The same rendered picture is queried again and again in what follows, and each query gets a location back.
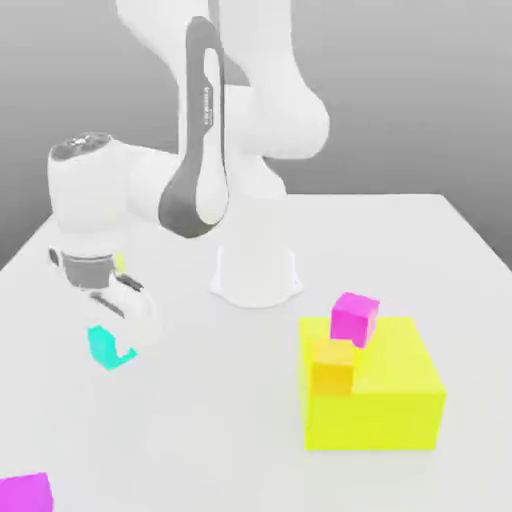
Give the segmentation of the large magenta box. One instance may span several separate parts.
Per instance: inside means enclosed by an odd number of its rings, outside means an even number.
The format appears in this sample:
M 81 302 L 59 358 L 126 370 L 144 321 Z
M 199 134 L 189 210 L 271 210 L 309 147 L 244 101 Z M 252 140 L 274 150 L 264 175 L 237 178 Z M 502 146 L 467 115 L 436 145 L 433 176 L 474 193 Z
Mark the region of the large magenta box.
M 46 473 L 0 479 L 0 512 L 53 512 L 53 507 Z

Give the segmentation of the small cyan cube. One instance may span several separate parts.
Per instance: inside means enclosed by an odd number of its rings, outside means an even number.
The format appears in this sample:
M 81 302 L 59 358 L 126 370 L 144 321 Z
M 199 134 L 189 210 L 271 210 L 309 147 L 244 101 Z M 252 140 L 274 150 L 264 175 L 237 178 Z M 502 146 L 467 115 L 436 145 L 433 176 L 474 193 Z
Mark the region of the small cyan cube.
M 92 358 L 107 371 L 114 370 L 137 356 L 130 348 L 125 354 L 119 355 L 115 337 L 102 326 L 94 326 L 87 331 L 89 351 Z

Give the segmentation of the small orange cube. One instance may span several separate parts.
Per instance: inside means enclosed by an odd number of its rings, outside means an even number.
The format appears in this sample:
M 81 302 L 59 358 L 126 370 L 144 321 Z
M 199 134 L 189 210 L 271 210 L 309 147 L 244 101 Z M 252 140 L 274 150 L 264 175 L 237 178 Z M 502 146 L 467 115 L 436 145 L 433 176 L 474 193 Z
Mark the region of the small orange cube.
M 312 348 L 312 393 L 348 396 L 352 393 L 354 347 L 347 340 L 317 339 Z

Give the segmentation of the small magenta cube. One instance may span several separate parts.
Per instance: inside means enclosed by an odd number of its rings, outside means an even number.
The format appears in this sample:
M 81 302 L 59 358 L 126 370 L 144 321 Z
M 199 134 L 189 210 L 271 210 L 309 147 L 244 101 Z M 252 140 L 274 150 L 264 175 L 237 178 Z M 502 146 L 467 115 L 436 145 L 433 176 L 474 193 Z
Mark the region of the small magenta cube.
M 349 340 L 363 349 L 373 336 L 380 301 L 351 292 L 343 293 L 331 310 L 330 338 Z

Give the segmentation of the large yellow box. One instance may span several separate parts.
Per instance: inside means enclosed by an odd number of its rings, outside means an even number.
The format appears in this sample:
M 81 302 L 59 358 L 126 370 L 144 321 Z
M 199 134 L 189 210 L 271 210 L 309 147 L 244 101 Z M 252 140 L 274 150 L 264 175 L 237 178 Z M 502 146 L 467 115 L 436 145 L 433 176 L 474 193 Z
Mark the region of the large yellow box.
M 313 342 L 330 339 L 327 317 L 298 324 L 298 395 L 307 450 L 432 450 L 446 390 L 410 317 L 380 317 L 354 346 L 352 393 L 312 393 Z

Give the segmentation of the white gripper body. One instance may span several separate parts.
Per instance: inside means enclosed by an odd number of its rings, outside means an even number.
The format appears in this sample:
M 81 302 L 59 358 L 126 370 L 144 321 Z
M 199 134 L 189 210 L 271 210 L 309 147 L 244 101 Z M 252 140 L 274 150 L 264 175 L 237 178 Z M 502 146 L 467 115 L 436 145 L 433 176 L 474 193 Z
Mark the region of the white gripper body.
M 88 320 L 113 336 L 117 352 L 141 352 L 159 341 L 161 326 L 153 298 L 132 277 L 110 274 L 107 287 L 83 293 Z

